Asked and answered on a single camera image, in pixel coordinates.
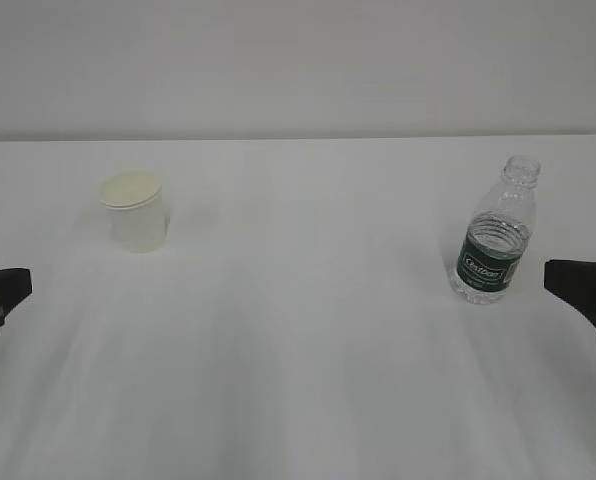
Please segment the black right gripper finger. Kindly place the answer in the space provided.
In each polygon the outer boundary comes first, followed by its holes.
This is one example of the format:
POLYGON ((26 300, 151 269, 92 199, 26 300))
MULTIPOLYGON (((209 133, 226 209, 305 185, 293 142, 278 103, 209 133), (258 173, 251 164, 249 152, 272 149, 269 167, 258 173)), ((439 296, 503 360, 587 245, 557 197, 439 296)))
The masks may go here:
POLYGON ((544 264, 543 285, 596 329, 596 262, 549 260, 544 264))

